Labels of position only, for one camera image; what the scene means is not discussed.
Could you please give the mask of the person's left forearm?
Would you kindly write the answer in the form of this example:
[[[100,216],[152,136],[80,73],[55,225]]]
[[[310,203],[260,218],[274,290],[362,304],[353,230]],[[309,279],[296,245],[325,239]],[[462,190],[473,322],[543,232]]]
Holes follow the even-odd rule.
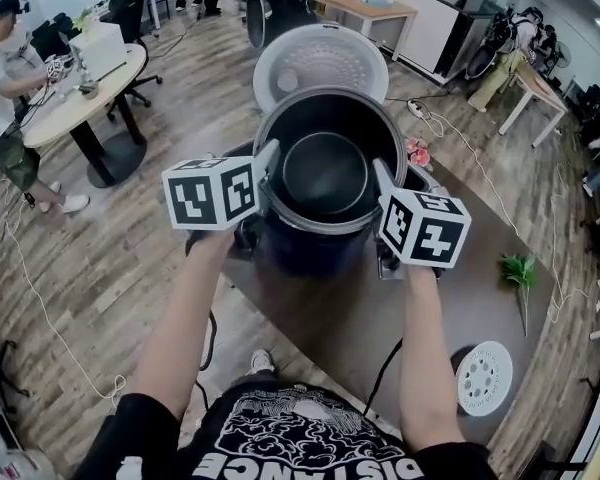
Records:
[[[189,406],[222,264],[233,243],[230,228],[192,246],[133,375],[131,391],[157,400],[177,420]]]

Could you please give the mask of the wooden-top white table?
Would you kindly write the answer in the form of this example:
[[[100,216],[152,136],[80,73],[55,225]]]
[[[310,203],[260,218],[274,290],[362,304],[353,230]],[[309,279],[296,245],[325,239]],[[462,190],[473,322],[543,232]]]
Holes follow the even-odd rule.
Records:
[[[374,23],[393,19],[403,19],[403,25],[398,36],[391,60],[397,62],[401,48],[406,44],[408,35],[413,26],[417,11],[400,2],[388,3],[384,0],[381,6],[371,5],[366,0],[312,0],[324,4],[326,7],[336,8],[341,14],[356,16],[362,20],[360,33],[367,39],[372,39],[371,29]]]
[[[504,135],[521,115],[527,104],[533,98],[537,98],[555,110],[555,115],[532,142],[532,147],[537,148],[552,132],[555,131],[568,109],[563,100],[551,86],[526,62],[521,62],[517,65],[514,73],[508,77],[505,84],[499,89],[499,93],[503,94],[508,88],[511,88],[514,85],[522,87],[524,92],[516,106],[499,127],[498,133]]]

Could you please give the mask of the person's black trousers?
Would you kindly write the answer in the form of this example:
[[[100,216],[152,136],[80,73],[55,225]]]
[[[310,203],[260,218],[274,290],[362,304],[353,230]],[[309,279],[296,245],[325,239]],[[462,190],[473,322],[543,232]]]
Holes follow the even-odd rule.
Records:
[[[237,378],[228,388],[228,391],[235,390],[254,390],[254,389],[273,389],[280,390],[290,386],[290,383],[278,376],[274,371],[262,370],[256,373],[249,373]]]

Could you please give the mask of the person's black printed t-shirt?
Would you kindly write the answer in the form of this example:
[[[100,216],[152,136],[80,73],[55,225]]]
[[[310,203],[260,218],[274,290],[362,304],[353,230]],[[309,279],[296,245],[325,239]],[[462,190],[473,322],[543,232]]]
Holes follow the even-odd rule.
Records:
[[[346,400],[302,384],[227,390],[189,445],[179,437],[160,402],[125,395],[72,480],[498,480],[481,445],[410,452]]]

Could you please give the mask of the black office chair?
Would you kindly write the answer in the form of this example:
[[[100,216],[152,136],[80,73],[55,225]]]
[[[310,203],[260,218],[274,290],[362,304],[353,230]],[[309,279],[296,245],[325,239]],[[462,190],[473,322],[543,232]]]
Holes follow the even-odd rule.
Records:
[[[144,0],[110,0],[108,15],[103,18],[107,23],[117,24],[122,33],[125,44],[137,44],[144,49],[145,60],[141,72],[146,68],[150,58],[148,48],[142,39],[141,22],[143,14]],[[163,83],[163,78],[159,75],[139,78],[136,77],[123,91],[125,96],[131,96],[142,102],[145,108],[150,108],[152,102],[140,94],[137,88],[149,82],[155,82],[158,85]]]

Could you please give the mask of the white steamer tray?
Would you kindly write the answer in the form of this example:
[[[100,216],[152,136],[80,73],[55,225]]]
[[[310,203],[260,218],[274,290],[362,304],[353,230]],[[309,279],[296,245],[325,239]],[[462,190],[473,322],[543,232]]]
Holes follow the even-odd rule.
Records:
[[[508,350],[496,341],[485,341],[462,359],[457,370],[458,402],[464,412],[484,417],[506,399],[513,380]]]

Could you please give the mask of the white box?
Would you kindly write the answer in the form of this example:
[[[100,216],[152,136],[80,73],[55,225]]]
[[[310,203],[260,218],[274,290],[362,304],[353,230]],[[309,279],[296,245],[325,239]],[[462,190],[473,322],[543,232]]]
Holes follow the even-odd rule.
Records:
[[[115,23],[93,23],[86,32],[72,38],[69,45],[94,81],[124,65],[128,57],[121,28]]]

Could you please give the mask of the dark brown wooden table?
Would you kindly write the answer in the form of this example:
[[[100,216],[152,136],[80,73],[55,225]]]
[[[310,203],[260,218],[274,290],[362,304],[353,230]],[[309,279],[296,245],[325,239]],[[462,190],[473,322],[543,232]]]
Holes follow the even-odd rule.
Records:
[[[463,415],[460,426],[473,442],[487,444],[503,421],[522,383],[546,319],[554,281],[541,262],[528,307],[524,336],[517,291],[500,273],[504,254],[526,255],[528,247],[464,182],[439,162],[434,178],[462,200],[473,222],[456,266],[439,280],[449,353],[458,357],[485,341],[501,343],[513,364],[513,380],[500,407],[484,417]],[[304,355],[386,421],[399,420],[400,360],[381,368],[403,333],[410,294],[399,280],[382,280],[375,245],[340,275],[295,277],[259,254],[251,262],[227,261],[225,275]]]

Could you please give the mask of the round beige table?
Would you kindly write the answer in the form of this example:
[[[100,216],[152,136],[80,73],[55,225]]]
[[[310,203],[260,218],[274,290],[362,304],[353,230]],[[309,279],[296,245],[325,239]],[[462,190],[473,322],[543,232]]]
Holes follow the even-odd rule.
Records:
[[[22,127],[23,143],[32,149],[71,136],[89,162],[87,176],[97,188],[126,181],[141,165],[147,151],[146,138],[124,94],[145,66],[147,53],[138,44],[128,44],[126,50],[126,63],[100,80],[93,98],[87,99],[77,90],[63,100],[53,96],[44,105],[31,109]],[[110,103],[117,106],[126,130],[101,142],[89,120]]]

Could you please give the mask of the dark blue rice cooker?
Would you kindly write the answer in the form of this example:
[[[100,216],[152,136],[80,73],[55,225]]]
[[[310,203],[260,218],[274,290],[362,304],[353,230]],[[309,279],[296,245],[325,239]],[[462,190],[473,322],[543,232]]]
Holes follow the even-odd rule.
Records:
[[[254,94],[264,118],[284,97],[322,86],[352,89],[383,106],[388,90],[386,61],[360,33],[322,23],[295,28],[275,39],[260,55],[253,75]],[[254,139],[235,148],[233,155],[254,154]],[[303,231],[271,209],[263,190],[269,177],[261,186],[263,208],[253,258],[262,254],[294,276],[332,276],[347,270],[363,253],[381,212],[356,233],[322,235]]]

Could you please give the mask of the metal pot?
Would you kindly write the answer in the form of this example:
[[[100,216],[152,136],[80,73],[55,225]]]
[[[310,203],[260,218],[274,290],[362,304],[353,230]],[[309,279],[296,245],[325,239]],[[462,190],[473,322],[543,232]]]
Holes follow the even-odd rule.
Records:
[[[310,233],[356,233],[378,217],[374,160],[385,164],[397,186],[407,176],[406,146],[390,114],[345,87],[284,97],[261,122],[253,151],[272,140],[279,143],[279,159],[264,193],[280,217]]]

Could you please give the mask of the pink flower in white pot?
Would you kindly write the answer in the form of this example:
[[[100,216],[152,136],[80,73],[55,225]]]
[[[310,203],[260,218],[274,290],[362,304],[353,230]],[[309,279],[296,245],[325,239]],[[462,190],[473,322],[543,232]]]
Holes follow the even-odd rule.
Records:
[[[406,153],[408,161],[416,166],[419,166],[429,172],[433,170],[431,166],[431,156],[428,151],[428,144],[416,138],[406,140]]]

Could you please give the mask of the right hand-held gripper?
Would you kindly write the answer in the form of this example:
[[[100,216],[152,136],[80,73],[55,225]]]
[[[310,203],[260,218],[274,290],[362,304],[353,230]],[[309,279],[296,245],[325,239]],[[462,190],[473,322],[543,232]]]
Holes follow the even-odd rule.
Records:
[[[472,218],[425,168],[408,166],[408,189],[396,190],[385,162],[372,162],[382,217],[377,232],[379,278],[397,280],[402,264],[447,270],[455,266]]]

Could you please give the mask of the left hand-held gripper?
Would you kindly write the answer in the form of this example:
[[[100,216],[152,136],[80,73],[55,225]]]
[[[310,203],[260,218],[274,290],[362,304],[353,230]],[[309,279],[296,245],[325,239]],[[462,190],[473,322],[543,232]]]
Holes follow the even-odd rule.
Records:
[[[186,160],[162,173],[172,227],[189,232],[185,252],[213,232],[234,231],[229,256],[250,261],[259,241],[261,183],[275,172],[280,143],[255,156]]]

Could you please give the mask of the green artificial leaf sprig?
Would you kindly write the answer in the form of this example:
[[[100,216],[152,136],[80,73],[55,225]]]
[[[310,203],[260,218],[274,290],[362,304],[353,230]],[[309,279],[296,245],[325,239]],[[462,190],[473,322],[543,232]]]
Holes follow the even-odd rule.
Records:
[[[523,326],[524,336],[528,336],[528,307],[531,287],[535,282],[536,256],[532,253],[526,255],[502,255],[498,264],[501,277],[504,281],[515,286],[519,311]]]

